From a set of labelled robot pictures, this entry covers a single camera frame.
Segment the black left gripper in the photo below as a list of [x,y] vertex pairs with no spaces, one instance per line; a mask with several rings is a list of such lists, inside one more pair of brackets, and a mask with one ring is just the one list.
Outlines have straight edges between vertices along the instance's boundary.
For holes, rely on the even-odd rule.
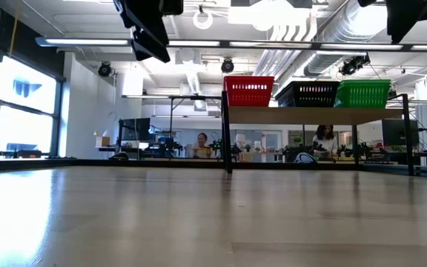
[[138,62],[155,58],[161,62],[171,60],[166,46],[168,35],[163,15],[183,13],[183,0],[113,0],[124,26],[136,26],[130,46]]

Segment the red plastic slotted basket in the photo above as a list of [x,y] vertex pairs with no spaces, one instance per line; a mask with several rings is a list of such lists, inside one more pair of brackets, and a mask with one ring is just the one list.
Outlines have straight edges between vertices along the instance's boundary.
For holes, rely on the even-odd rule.
[[267,107],[274,85],[272,76],[226,76],[224,91],[229,106]]

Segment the dark plastic slotted basket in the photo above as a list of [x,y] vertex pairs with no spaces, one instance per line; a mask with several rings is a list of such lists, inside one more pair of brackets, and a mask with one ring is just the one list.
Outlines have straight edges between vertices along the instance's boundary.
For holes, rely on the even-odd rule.
[[279,107],[332,108],[339,82],[293,81],[275,96]]

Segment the black computer monitor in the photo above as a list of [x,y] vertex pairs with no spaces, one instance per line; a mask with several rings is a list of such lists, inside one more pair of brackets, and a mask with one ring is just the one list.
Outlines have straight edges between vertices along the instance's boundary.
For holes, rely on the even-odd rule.
[[122,141],[148,141],[150,118],[121,119],[119,121]]

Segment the black box-shaped monitor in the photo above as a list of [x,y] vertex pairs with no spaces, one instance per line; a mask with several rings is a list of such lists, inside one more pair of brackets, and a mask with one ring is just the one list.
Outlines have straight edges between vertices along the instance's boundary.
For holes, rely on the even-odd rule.
[[[383,119],[383,144],[384,146],[406,145],[405,122],[403,119]],[[416,120],[410,121],[411,145],[419,144],[418,124]]]

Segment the white ceiling pipes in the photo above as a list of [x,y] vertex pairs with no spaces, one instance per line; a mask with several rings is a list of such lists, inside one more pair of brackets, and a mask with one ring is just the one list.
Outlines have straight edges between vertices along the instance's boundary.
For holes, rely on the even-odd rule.
[[[317,16],[313,13],[308,18],[300,18],[298,24],[274,25],[271,41],[311,41],[317,34]],[[279,78],[295,59],[298,50],[264,50],[254,76],[274,76]]]

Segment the person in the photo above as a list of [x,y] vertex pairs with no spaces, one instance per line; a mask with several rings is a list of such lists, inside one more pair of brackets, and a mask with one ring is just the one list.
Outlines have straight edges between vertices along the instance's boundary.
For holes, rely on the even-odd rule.
[[197,136],[197,141],[191,147],[192,157],[200,159],[211,159],[212,158],[212,149],[207,144],[207,135],[205,133],[199,133]]
[[337,140],[333,125],[319,125],[313,137],[313,155],[319,158],[332,158],[337,155]]

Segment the black ceiling beam with lights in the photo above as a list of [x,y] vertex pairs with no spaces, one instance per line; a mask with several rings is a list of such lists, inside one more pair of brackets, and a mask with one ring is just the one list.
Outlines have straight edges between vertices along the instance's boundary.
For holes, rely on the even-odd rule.
[[[69,39],[37,37],[41,47],[127,47],[127,39]],[[316,50],[316,51],[365,51],[427,53],[427,44],[385,43],[330,43],[330,42],[286,42],[286,41],[231,41],[231,40],[178,40],[168,43],[169,48],[222,48],[222,49],[272,49],[272,50]]]

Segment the white and blue ball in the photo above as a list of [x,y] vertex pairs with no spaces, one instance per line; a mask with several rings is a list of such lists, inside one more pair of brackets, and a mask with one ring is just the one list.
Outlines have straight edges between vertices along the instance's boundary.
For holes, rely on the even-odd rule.
[[297,154],[294,162],[298,164],[315,164],[317,161],[309,153],[301,152]]

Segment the black metal desk frame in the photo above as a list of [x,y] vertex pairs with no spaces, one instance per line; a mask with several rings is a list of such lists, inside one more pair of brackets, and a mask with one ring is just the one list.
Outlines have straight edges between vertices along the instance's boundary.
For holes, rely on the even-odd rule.
[[200,133],[207,135],[212,158],[221,156],[222,98],[194,95],[124,95],[142,103],[142,117],[150,118],[153,139],[144,149],[148,159],[198,159],[191,147]]

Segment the black table edge rail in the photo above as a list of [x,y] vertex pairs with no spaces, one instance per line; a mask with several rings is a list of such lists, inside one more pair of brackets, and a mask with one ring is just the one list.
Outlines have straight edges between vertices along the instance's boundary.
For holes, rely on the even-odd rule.
[[[217,161],[113,161],[106,159],[7,159],[0,160],[0,171],[22,171],[58,167],[132,167],[132,168],[200,168],[223,169],[225,164]],[[407,175],[405,165],[334,163],[253,163],[233,162],[233,170],[272,171],[367,171],[384,174]]]

